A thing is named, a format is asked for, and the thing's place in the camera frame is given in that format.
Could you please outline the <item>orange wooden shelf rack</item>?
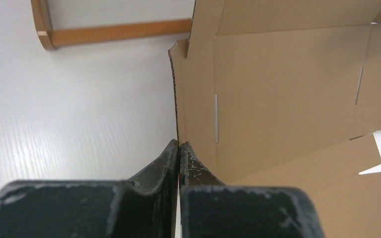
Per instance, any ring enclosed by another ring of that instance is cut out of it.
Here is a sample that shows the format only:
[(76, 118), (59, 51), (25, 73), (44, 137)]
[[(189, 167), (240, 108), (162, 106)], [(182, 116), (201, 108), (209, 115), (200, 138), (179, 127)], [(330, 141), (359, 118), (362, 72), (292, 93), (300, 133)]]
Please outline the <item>orange wooden shelf rack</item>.
[(32, 0), (31, 8), (38, 39), (47, 51), (66, 46), (180, 34), (190, 32), (192, 25), (188, 18), (54, 30), (46, 0)]

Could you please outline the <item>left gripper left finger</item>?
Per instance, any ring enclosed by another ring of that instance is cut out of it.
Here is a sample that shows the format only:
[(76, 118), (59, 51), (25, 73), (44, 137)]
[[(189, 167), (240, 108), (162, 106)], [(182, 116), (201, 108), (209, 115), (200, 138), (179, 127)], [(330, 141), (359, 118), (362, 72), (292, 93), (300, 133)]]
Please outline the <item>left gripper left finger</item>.
[(172, 238), (179, 145), (123, 180), (16, 180), (0, 190), (0, 238)]

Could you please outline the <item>brown cardboard box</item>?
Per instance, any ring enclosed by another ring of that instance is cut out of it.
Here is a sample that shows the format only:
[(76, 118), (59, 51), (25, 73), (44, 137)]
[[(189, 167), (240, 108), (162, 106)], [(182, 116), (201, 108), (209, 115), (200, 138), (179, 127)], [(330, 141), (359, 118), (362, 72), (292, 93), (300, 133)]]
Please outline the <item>brown cardboard box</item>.
[(197, 0), (169, 50), (178, 138), (230, 186), (295, 187), (381, 238), (381, 0)]

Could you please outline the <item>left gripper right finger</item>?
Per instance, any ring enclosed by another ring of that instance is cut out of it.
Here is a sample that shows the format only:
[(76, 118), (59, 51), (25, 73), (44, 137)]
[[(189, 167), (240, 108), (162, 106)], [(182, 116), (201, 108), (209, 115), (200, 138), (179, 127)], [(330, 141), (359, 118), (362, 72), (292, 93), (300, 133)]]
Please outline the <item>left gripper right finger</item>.
[(185, 238), (322, 238), (315, 206), (295, 187), (230, 186), (181, 145), (180, 207)]

